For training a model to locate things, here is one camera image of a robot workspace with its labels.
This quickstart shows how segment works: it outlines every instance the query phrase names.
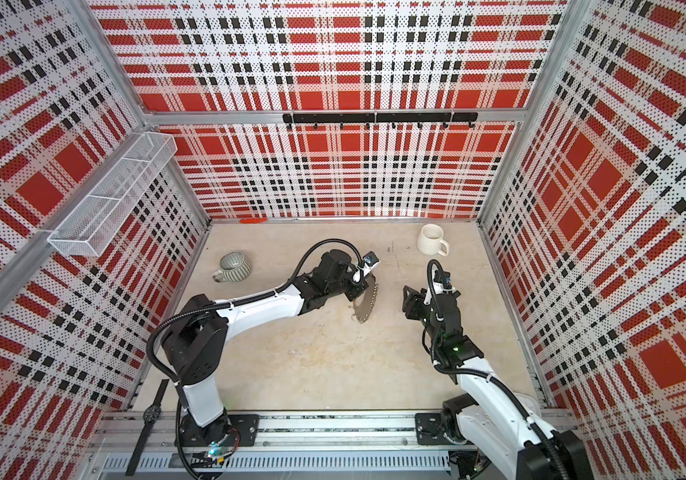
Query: green striped mug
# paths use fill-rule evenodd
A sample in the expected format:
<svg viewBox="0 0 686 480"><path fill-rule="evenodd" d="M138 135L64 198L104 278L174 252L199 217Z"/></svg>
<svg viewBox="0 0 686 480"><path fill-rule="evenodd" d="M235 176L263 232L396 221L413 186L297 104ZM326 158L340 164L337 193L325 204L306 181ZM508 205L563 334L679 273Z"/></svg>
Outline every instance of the green striped mug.
<svg viewBox="0 0 686 480"><path fill-rule="evenodd" d="M252 265L242 252L231 252L220 259L220 269L212 274L215 282L241 282L252 272Z"/></svg>

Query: watch face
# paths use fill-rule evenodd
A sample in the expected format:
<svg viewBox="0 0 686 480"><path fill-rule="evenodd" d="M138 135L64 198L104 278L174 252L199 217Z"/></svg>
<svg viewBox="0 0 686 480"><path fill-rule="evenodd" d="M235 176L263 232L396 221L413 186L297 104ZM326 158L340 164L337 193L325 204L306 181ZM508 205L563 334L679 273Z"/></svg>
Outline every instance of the watch face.
<svg viewBox="0 0 686 480"><path fill-rule="evenodd" d="M153 422L162 414L162 408L158 405L151 405L143 412L143 421Z"/></svg>

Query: cup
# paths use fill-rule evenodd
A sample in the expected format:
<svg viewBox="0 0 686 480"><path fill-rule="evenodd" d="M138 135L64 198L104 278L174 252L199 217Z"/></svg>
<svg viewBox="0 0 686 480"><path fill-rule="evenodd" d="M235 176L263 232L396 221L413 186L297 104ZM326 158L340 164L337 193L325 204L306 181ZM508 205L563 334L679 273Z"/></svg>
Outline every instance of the cup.
<svg viewBox="0 0 686 480"><path fill-rule="evenodd" d="M241 282L252 272L252 265L242 252L231 252L220 259L220 269L212 274L215 282Z"/></svg>
<svg viewBox="0 0 686 480"><path fill-rule="evenodd" d="M420 229L420 235L417 236L417 249L425 255L444 255L450 254L450 245L444 240L444 230L441 226L428 224L423 225Z"/></svg>

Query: white mesh basket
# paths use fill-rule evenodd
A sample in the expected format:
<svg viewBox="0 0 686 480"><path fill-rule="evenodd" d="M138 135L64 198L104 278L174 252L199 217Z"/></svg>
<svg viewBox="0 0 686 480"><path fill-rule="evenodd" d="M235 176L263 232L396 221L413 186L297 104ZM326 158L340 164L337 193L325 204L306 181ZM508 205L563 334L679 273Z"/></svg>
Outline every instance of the white mesh basket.
<svg viewBox="0 0 686 480"><path fill-rule="evenodd" d="M145 132L50 234L63 255L100 256L178 150L169 134Z"/></svg>

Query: plaid wall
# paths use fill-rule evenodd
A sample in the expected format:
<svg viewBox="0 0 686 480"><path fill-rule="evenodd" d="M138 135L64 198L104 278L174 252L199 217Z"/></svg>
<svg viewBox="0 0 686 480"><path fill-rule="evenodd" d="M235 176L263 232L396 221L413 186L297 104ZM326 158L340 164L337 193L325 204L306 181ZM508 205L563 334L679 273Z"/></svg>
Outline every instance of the plaid wall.
<svg viewBox="0 0 686 480"><path fill-rule="evenodd" d="M135 127L60 2L0 2L0 269Z"/></svg>
<svg viewBox="0 0 686 480"><path fill-rule="evenodd" d="M524 106L566 0L88 0L148 110Z"/></svg>
<svg viewBox="0 0 686 480"><path fill-rule="evenodd" d="M0 270L135 126L65 3L0 2ZM100 258L31 272L0 315L0 478L74 473L201 233L162 173Z"/></svg>
<svg viewBox="0 0 686 480"><path fill-rule="evenodd" d="M594 2L488 225L604 478L686 477L686 2Z"/></svg>
<svg viewBox="0 0 686 480"><path fill-rule="evenodd" d="M475 217L514 123L173 126L213 218Z"/></svg>

